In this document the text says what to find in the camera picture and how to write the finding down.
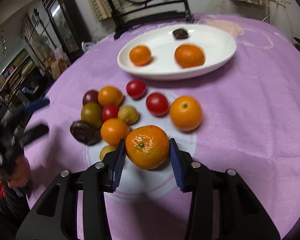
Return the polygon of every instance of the round table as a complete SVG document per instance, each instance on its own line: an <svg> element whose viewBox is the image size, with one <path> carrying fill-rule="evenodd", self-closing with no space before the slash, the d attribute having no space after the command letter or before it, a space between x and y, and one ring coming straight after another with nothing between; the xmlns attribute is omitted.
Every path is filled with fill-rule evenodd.
<svg viewBox="0 0 300 240"><path fill-rule="evenodd" d="M197 98L205 119L196 131L193 158L211 170L237 170L283 238L300 217L300 53L267 23L206 14L195 19L231 33L238 46L234 57L191 80L145 82L151 89ZM47 94L50 106L36 112L28 125L50 127L49 136L25 150L33 183L30 207L61 170L78 172L92 164L85 146L69 131L79 119L85 91L114 85L125 92L132 77L117 65L121 48L144 32L173 24L139 27L116 41L110 35L55 82ZM148 200L122 202L109 195L105 200L114 240L183 239L191 195L176 185ZM80 215L78 237L83 238Z"/></svg>

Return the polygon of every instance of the white oval plate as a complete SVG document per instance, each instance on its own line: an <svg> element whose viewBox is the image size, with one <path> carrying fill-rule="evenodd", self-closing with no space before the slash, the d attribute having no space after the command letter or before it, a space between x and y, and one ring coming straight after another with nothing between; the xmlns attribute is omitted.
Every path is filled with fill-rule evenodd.
<svg viewBox="0 0 300 240"><path fill-rule="evenodd" d="M176 40L172 32L184 28L189 38ZM205 53L202 66L181 68L174 59L178 46L191 43L201 47ZM146 66L135 66L129 58L130 50L138 45L150 48L152 61ZM180 80L201 76L216 70L232 58L237 45L227 32L200 24L171 25L144 33L128 42L119 52L118 65L133 75L152 80Z"/></svg>

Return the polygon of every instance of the red tomato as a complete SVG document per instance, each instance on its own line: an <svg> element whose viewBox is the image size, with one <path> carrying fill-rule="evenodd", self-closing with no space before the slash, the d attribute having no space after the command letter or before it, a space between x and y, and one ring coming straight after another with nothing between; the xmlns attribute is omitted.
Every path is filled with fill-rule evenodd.
<svg viewBox="0 0 300 240"><path fill-rule="evenodd" d="M126 89L128 95L134 100L142 98L147 91L146 85L140 80L131 80Z"/></svg>
<svg viewBox="0 0 300 240"><path fill-rule="evenodd" d="M102 120L105 122L111 118L117 118L119 107L116 105L106 105L102 109Z"/></svg>
<svg viewBox="0 0 300 240"><path fill-rule="evenodd" d="M87 91L83 96L82 104L85 105L90 102L98 103L98 94L98 91L95 90Z"/></svg>
<svg viewBox="0 0 300 240"><path fill-rule="evenodd" d="M169 103L166 97L160 93L152 93L146 99L146 106L149 112L155 116L163 116L169 110Z"/></svg>

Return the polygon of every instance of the orange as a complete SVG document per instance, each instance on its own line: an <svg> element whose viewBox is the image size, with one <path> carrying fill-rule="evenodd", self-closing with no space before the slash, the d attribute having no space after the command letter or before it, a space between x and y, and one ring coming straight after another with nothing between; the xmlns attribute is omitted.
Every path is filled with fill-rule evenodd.
<svg viewBox="0 0 300 240"><path fill-rule="evenodd" d="M151 51L147 46L138 45L130 51L129 57L134 65L144 66L151 60Z"/></svg>
<svg viewBox="0 0 300 240"><path fill-rule="evenodd" d="M128 158L141 169L154 169L169 156L169 139L161 128L147 125L133 130L126 138Z"/></svg>
<svg viewBox="0 0 300 240"><path fill-rule="evenodd" d="M170 106L169 115L172 123L181 131L191 131L202 122L202 110L192 97L178 97Z"/></svg>
<svg viewBox="0 0 300 240"><path fill-rule="evenodd" d="M98 101L102 106L116 105L118 106L123 100L122 92L116 87L106 86L99 91Z"/></svg>
<svg viewBox="0 0 300 240"><path fill-rule="evenodd" d="M182 68L196 67L204 64L202 49L191 44L182 44L177 47L174 57Z"/></svg>
<svg viewBox="0 0 300 240"><path fill-rule="evenodd" d="M108 119L101 126L102 139L112 146L117 146L121 139L125 139L129 132L129 126L118 118Z"/></svg>

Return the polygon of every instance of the screw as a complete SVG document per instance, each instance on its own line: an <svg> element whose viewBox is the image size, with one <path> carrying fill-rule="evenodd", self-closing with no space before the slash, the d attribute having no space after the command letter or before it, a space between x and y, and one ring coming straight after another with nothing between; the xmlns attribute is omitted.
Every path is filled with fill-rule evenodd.
<svg viewBox="0 0 300 240"><path fill-rule="evenodd" d="M103 162L97 162L95 165L94 165L97 169L102 169L105 164Z"/></svg>
<svg viewBox="0 0 300 240"><path fill-rule="evenodd" d="M69 171L68 170L64 170L60 172L61 177L66 177L69 175Z"/></svg>
<svg viewBox="0 0 300 240"><path fill-rule="evenodd" d="M201 166L201 164L200 164L199 162L192 162L192 163L191 163L191 166L192 166L193 168L199 168L199 167Z"/></svg>
<svg viewBox="0 0 300 240"><path fill-rule="evenodd" d="M228 173L230 176L234 176L234 175L237 174L237 172L236 172L235 170L233 170L233 169L227 170L227 173Z"/></svg>

